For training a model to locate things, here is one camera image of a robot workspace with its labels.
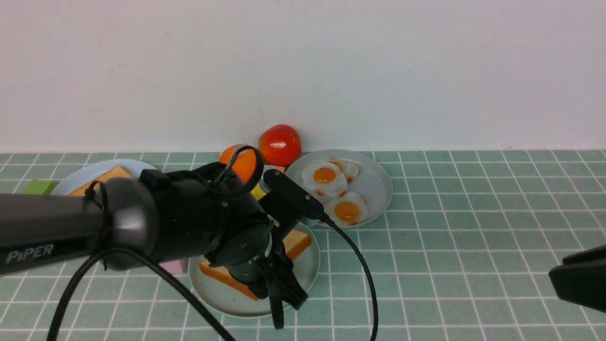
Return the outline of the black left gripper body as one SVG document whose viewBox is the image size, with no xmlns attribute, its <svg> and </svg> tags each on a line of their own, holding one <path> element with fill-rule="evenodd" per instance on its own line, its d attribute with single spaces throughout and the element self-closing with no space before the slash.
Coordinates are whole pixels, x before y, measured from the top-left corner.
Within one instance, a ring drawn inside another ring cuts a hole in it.
<svg viewBox="0 0 606 341">
<path fill-rule="evenodd" d="M 203 255 L 210 266 L 225 267 L 242 284 L 267 276 L 268 297 L 281 299 L 277 262 L 289 258 L 283 240 L 296 216 L 286 216 L 282 231 L 266 209 L 284 208 L 283 199 L 257 201 L 251 183 L 219 162 L 193 171 L 145 169 L 139 183 L 150 196 L 151 238 L 143 250 L 152 260 Z"/>
</svg>

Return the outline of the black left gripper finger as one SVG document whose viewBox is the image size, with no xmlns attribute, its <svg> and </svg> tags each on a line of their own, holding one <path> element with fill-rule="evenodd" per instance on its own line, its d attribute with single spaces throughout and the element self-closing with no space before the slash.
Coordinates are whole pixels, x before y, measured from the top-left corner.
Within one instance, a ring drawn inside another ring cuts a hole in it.
<svg viewBox="0 0 606 341">
<path fill-rule="evenodd" d="M 253 300 L 264 300 L 268 297 L 267 276 L 260 276 L 256 280 L 245 281 L 244 285 L 250 291 Z"/>
<path fill-rule="evenodd" d="M 277 279 L 282 301 L 298 311 L 309 298 L 309 295 L 297 280 L 294 274 L 294 262 L 289 258 L 280 259 L 277 262 Z"/>
</svg>

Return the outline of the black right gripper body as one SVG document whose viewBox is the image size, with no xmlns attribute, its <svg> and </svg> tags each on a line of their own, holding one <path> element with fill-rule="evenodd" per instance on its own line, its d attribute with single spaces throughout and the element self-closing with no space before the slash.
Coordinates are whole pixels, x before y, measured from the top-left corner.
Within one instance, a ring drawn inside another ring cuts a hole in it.
<svg viewBox="0 0 606 341">
<path fill-rule="evenodd" d="M 606 246 L 564 257 L 548 276 L 561 300 L 606 312 Z"/>
</svg>

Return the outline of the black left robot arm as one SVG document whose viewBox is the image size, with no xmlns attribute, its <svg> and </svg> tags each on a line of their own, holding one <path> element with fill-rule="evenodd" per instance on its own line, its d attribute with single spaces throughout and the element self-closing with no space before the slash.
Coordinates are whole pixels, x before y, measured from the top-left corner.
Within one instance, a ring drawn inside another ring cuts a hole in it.
<svg viewBox="0 0 606 341">
<path fill-rule="evenodd" d="M 307 293 L 296 280 L 284 238 L 317 201 L 286 177 L 265 176 L 273 189 L 252 194 L 256 172 L 244 183 L 220 162 L 188 171 L 145 169 L 139 179 L 98 183 L 82 197 L 1 195 L 1 274 L 91 256 L 112 270 L 144 265 L 116 247 L 136 250 L 155 264 L 203 255 L 254 298 L 299 309 Z"/>
</svg>

